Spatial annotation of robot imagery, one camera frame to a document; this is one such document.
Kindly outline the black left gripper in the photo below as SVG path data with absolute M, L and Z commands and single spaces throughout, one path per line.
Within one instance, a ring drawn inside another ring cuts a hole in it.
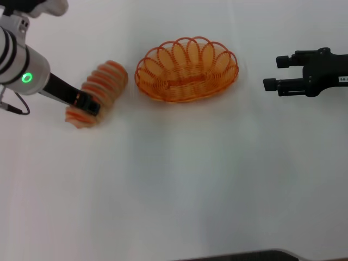
M 94 116 L 98 115 L 101 107 L 100 104 L 93 100 L 90 94 L 80 92 L 80 90 L 66 83 L 53 73 L 50 73 L 48 82 L 40 91 L 40 94 L 61 103 L 73 105 Z

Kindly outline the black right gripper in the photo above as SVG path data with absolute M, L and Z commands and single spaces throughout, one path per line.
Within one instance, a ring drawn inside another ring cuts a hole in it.
M 328 47 L 278 56 L 276 64 L 279 69 L 303 66 L 303 79 L 263 80 L 265 91 L 277 91 L 279 96 L 316 97 L 328 88 L 347 87 L 347 55 L 333 54 Z

